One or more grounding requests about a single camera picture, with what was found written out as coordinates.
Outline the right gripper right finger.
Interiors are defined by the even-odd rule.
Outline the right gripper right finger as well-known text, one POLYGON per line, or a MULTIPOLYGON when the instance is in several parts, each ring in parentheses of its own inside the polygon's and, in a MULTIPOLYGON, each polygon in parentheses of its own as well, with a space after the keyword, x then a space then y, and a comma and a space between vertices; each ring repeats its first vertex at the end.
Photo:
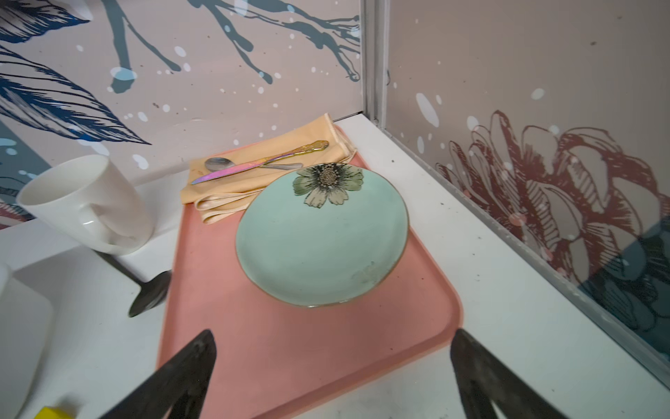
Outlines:
POLYGON ((450 358, 465 417, 566 419, 462 328, 455 332, 450 358))

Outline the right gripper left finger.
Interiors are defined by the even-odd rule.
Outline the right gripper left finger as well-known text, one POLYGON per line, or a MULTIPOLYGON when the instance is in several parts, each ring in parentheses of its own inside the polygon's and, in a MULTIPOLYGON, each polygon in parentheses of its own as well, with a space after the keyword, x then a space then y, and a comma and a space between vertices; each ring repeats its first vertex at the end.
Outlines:
POLYGON ((216 356, 214 335, 205 329, 103 417, 200 417, 216 356))

